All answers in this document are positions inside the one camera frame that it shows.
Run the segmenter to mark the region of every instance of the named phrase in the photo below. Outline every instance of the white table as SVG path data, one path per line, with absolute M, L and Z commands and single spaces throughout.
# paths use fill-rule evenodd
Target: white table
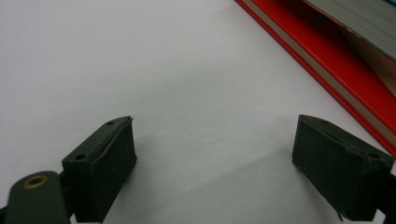
M 340 223 L 291 163 L 298 115 L 382 149 L 232 0 L 1 1 L 0 78 L 0 206 L 126 115 L 106 224 Z

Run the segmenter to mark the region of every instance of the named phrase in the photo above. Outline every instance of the red edge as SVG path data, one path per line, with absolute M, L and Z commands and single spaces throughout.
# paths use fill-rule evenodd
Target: red edge
M 335 91 L 315 69 L 313 69 L 294 49 L 292 49 L 270 26 L 268 26 L 253 10 L 242 0 L 235 0 L 256 22 L 270 34 L 349 114 L 352 115 L 361 126 L 369 132 L 379 144 L 381 144 L 394 158 L 396 158 L 396 147 L 381 135 L 349 102 L 347 102 L 337 91 Z

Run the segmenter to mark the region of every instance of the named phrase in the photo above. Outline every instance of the white surface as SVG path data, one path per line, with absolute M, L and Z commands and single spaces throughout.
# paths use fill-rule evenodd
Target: white surface
M 0 206 L 125 115 L 106 224 L 339 223 L 291 163 L 298 115 L 380 147 L 232 0 L 4 0 L 0 34 Z

